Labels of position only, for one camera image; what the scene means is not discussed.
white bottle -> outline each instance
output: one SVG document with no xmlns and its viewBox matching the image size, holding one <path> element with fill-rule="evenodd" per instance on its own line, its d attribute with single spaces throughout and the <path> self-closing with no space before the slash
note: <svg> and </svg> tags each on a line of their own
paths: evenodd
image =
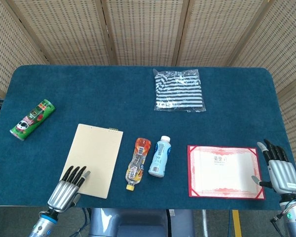
<svg viewBox="0 0 296 237">
<path fill-rule="evenodd" d="M 168 155 L 171 151 L 170 137 L 162 136 L 161 141 L 157 142 L 155 153 L 148 173 L 162 178 L 166 169 Z"/>
</svg>

kraft paper notebook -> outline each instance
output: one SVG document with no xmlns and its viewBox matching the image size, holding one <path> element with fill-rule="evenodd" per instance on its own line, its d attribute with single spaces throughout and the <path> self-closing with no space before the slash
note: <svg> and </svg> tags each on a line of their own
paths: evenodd
<svg viewBox="0 0 296 237">
<path fill-rule="evenodd" d="M 107 198 L 122 135 L 121 131 L 78 124 L 61 178 L 71 165 L 87 166 L 85 171 L 91 173 L 79 193 Z"/>
<path fill-rule="evenodd" d="M 264 199 L 255 148 L 187 147 L 190 197 Z"/>
</svg>

plastic bag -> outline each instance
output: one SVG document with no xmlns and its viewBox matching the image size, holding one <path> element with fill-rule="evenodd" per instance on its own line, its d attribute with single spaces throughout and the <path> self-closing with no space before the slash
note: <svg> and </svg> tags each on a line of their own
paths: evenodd
<svg viewBox="0 0 296 237">
<path fill-rule="evenodd" d="M 153 69 L 157 111 L 206 111 L 198 70 L 182 72 Z"/>
</svg>

pringles can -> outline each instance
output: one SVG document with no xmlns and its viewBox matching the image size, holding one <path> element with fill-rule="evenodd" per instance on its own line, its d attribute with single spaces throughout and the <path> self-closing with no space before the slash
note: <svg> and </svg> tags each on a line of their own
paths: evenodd
<svg viewBox="0 0 296 237">
<path fill-rule="evenodd" d="M 55 106 L 48 100 L 40 102 L 28 115 L 26 115 L 10 132 L 20 140 L 24 141 L 52 112 Z"/>
</svg>

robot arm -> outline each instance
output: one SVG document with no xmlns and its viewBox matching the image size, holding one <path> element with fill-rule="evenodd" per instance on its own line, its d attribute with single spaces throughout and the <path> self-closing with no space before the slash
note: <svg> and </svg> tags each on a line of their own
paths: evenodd
<svg viewBox="0 0 296 237">
<path fill-rule="evenodd" d="M 276 221 L 284 217 L 285 226 L 291 237 L 296 237 L 296 170 L 287 159 L 285 151 L 274 146 L 266 139 L 266 146 L 258 142 L 265 158 L 271 181 L 260 181 L 256 176 L 252 176 L 253 181 L 263 187 L 271 188 L 281 196 L 281 213 L 273 217 L 270 221 L 276 231 L 283 237 L 276 225 Z"/>
<path fill-rule="evenodd" d="M 80 194 L 77 194 L 77 192 L 90 174 L 90 171 L 87 171 L 82 175 L 86 166 L 84 166 L 79 172 L 78 170 L 80 167 L 78 166 L 71 173 L 73 168 L 74 167 L 71 166 L 57 184 L 47 202 L 49 208 L 48 211 L 40 212 L 42 214 L 34 225 L 29 237 L 48 237 L 52 233 L 54 226 L 57 224 L 58 214 L 75 206 L 79 201 Z"/>
</svg>

